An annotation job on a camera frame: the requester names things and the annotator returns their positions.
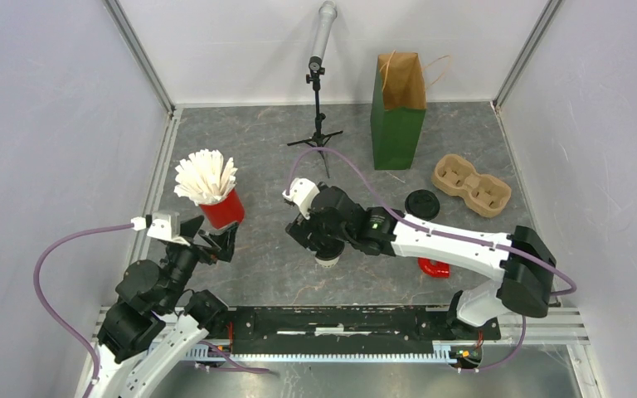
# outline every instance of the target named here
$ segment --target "green paper bag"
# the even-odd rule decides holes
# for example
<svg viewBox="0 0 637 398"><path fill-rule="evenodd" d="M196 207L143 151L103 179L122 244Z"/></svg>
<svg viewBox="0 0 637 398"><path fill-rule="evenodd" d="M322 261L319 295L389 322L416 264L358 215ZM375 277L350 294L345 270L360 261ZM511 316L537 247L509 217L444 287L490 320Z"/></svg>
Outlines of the green paper bag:
<svg viewBox="0 0 637 398"><path fill-rule="evenodd" d="M426 95L419 55L380 54L370 116L375 170L411 167L425 115Z"/></svg>

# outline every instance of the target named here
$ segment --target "tripod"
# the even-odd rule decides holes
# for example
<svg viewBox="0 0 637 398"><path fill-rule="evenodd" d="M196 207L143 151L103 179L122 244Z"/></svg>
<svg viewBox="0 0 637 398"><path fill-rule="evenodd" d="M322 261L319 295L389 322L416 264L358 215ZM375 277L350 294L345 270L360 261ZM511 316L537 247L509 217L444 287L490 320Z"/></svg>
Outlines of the tripod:
<svg viewBox="0 0 637 398"><path fill-rule="evenodd" d="M306 84L312 84L314 88L314 97L316 99L316 119L314 119L314 124L316 130L314 131L314 135L311 138L302 139L301 141L294 141L293 143L288 143L287 146L291 147L294 145L299 145L301 143L305 143L310 147L325 147L328 141L334 135L342 134L343 131L337 131L331 134L323 134L321 132L323 120L326 119L326 115L321 113L320 105L319 105L319 90L321 90L321 75L326 73L326 69L323 67L312 68L311 64L309 64L309 73L306 75ZM330 178L331 174L328 172L328 162L326 160L327 154L323 152L319 152L321 158L323 159L323 165L326 167L326 177Z"/></svg>

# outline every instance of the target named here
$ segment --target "cable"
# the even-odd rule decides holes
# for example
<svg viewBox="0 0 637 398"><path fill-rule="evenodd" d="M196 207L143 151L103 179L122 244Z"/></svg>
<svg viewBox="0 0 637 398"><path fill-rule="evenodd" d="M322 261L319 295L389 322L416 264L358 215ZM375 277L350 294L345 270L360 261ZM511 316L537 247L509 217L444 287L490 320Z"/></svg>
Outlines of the cable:
<svg viewBox="0 0 637 398"><path fill-rule="evenodd" d="M341 222L341 232L345 235L345 239L347 239L348 242L350 242L350 244L352 244L352 245L355 245L357 247L362 246L362 245L360 245L360 242L358 242L357 240L354 240L350 236L350 234L348 234L348 230L346 229L345 225L346 225L345 221Z"/></svg>
<svg viewBox="0 0 637 398"><path fill-rule="evenodd" d="M477 333L477 342L474 345L474 349L477 350L478 348L482 347L483 343L484 343L484 333L482 333L482 330L479 330Z"/></svg>
<svg viewBox="0 0 637 398"><path fill-rule="evenodd" d="M514 247L506 246L506 245L499 245L499 244L495 245L494 242L490 242L489 240L471 238L469 236L451 234L449 232L443 232L443 231L438 231L438 230L430 231L425 226L420 226L418 224L415 224L413 222L405 220L403 217L401 217L398 214L396 214L392 210L392 208L389 207L384 202L384 200L382 200L382 198L375 191L375 188L373 188L372 185L370 185L370 183L367 182L367 179L360 172L360 170L357 168L357 166L355 166L355 164L353 164L353 162L351 162L348 158L343 156L342 153L340 153L339 151L337 151L337 150L335 150L333 148L325 148L325 147L309 148L309 149L306 149L305 151L303 151L294 160L294 164L292 165L292 168L289 171L289 179L287 181L287 190L285 192L287 195L289 195L289 189L291 188L292 181L294 180L294 175L296 173L297 167L299 166L299 161L301 161L301 159L304 156L306 156L307 154L309 154L311 152L316 152L316 151L333 153L336 156L338 156L339 158L341 158L345 163L347 163L348 166L350 166L353 169L353 171L355 171L357 176L360 177L360 179L362 180L362 183L365 184L365 187L367 187L367 189L370 191L370 193L375 197L375 199L377 199L377 203L379 203L380 206L384 207L384 209L387 211L387 213L389 213L390 216L394 217L395 219L397 219L400 223L404 224L405 226L409 226L411 228L414 228L415 230L418 230L418 231L421 231L421 232L425 232L427 234L437 235L437 236L441 236L441 237L448 238L448 239L460 240L460 241L472 243L472 244L475 244L475 245L482 245L482 246L490 247L490 248L493 248L493 249L496 249L496 250L504 250L504 251L507 251L507 252L509 252L509 253L511 253L513 255L518 255L520 257L523 257L524 259L529 260L529 261L533 262L534 264L541 266L546 271L548 271L548 272L550 272L550 273L552 273L554 275L557 275L560 279L564 280L567 284L570 285L570 288L568 288L568 289L560 290L560 291L557 291L557 292L551 292L551 296L562 296L564 294L572 294L572 293L575 293L577 291L577 284L569 276L563 274L559 269L556 269L556 268L552 267L547 262L539 259L538 257L536 257L534 255L530 255L529 253L527 253L527 252L525 252L523 250L519 250L519 249L516 249Z"/></svg>
<svg viewBox="0 0 637 398"><path fill-rule="evenodd" d="M227 353L219 350L216 346L214 346L213 344L211 344L209 342L201 341L201 342L199 342L199 344L203 344L205 346L208 346L216 354L222 356L226 360L226 362L228 362L231 365L235 366L235 367L210 367L209 368L210 371L244 371L246 373L253 373L253 374L256 374L256 375L263 375L263 374L266 374L266 373L270 373L270 369L266 369L264 367L242 366L240 363L233 361L231 359L230 355L228 355Z"/></svg>
<svg viewBox="0 0 637 398"><path fill-rule="evenodd" d="M47 301L47 298L45 298L45 294L42 292L42 287L40 285L40 271L42 269L42 263L45 262L45 258L54 249L56 249L57 246L62 245L65 242L68 242L68 241L73 240L75 238L79 238L80 236L99 234L101 232L121 231L121 230L127 230L129 228L133 228L133 224L124 224L124 225L121 225L121 226L106 226L106 227L103 227L103 228L94 228L93 230L86 230L86 231L77 232L75 234L65 236L64 238L62 238L62 239L58 240L57 242L53 243L52 245L48 246L47 249L45 249L45 251L42 252L42 254L40 255L40 258L37 259L37 262L35 264L35 269L33 270L33 287L35 288L35 294L37 295L37 299L40 300L40 304L42 304L42 307L45 308L47 313L49 313L50 316L53 317L57 321L57 323L60 324L60 326L62 326L79 343L81 343L81 345L84 346L84 348L86 348L86 351L91 356L91 361L93 362L93 367L94 368L93 368L93 371L92 371L92 374L91 374L91 382L89 383L89 385L86 387L86 390L84 391L84 395L83 395L84 398L88 397L89 394L91 394L91 389L94 388L94 384L99 380L99 366L100 366L99 356L96 355L96 351L91 346L91 344L89 344L89 341L87 341L86 338L84 338L84 336L79 334L72 327L72 325L67 323L66 320L62 319L60 314L57 313L57 311L55 311L55 309Z"/></svg>
<svg viewBox="0 0 637 398"><path fill-rule="evenodd" d="M186 293L186 292L193 292L194 289L184 289L182 291L182 294L179 295L179 298L177 299L177 304L179 304L180 301L182 301L182 296ZM177 319L179 319L179 317L182 316L182 314L184 313L184 309L182 309L182 311L177 312L177 310L173 310L174 313L177 315Z"/></svg>
<svg viewBox="0 0 637 398"><path fill-rule="evenodd" d="M495 362L487 366L478 367L476 369L459 368L458 373L461 373L462 371L464 371L465 373L480 373L481 371L488 371L490 369L494 369L494 368L502 366L503 364L509 362L512 358L516 356L517 352L521 349L521 346L523 345L523 339L525 337L526 337L526 317L522 315L521 316L521 337L518 339L518 343L516 347L514 347L514 349L509 354L507 354L507 356L504 357L503 360Z"/></svg>
<svg viewBox="0 0 637 398"><path fill-rule="evenodd" d="M447 72L448 69L450 69L450 64L453 63L453 57L449 54L447 56L442 56L442 57L436 58L435 61L432 61L429 65L424 66L423 68L421 68L421 72L423 73L429 66L435 64L436 62L438 62L438 61L440 61L440 60L442 60L444 58L448 58L448 63L445 65L445 68L443 68L443 71L440 73L440 75L438 75L438 77L435 78L435 80L431 81L431 83L429 85L427 85L424 90L428 90L432 85L438 83L438 80L440 80L440 78L445 76L445 72Z"/></svg>
<svg viewBox="0 0 637 398"><path fill-rule="evenodd" d="M470 357L462 357L460 359L462 359L463 361L466 361L468 363L471 363L471 364L473 364L475 366L479 366L482 363L482 359L483 358L484 358L484 347L480 347L479 348L479 360L473 361L472 359L470 359Z"/></svg>

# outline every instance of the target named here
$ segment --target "black cup lid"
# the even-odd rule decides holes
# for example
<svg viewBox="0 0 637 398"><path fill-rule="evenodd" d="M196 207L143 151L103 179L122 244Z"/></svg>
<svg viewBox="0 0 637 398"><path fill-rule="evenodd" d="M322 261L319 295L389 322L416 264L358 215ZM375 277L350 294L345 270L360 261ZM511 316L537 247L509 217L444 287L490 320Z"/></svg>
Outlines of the black cup lid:
<svg viewBox="0 0 637 398"><path fill-rule="evenodd" d="M431 221L440 211L440 203L435 194L426 189L414 191L406 197L404 202L406 212L421 218L423 221Z"/></svg>

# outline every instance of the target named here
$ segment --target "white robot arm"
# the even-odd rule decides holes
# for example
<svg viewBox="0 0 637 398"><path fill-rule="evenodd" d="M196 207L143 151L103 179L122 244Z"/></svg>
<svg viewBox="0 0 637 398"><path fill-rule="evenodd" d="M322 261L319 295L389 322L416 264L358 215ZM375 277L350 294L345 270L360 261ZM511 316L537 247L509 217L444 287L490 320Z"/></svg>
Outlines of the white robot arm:
<svg viewBox="0 0 637 398"><path fill-rule="evenodd" d="M147 398L163 378L208 331L191 315L179 317L174 329L150 354L141 352L121 363L107 346L97 346L99 381L90 398Z"/></svg>
<svg viewBox="0 0 637 398"><path fill-rule="evenodd" d="M340 188L316 185L305 178L296 178L283 196L300 213L287 226L287 233L314 252L321 265L338 262L349 243L366 255L421 257L487 276L488 282L453 297L454 328L479 328L510 311L533 318L547 315L553 275L529 260L494 248L515 247L555 266L550 251L529 228L518 226L513 234L467 231L402 213L402 220L423 226L424 231L488 240L494 243L489 247L417 230L382 207L363 209Z"/></svg>

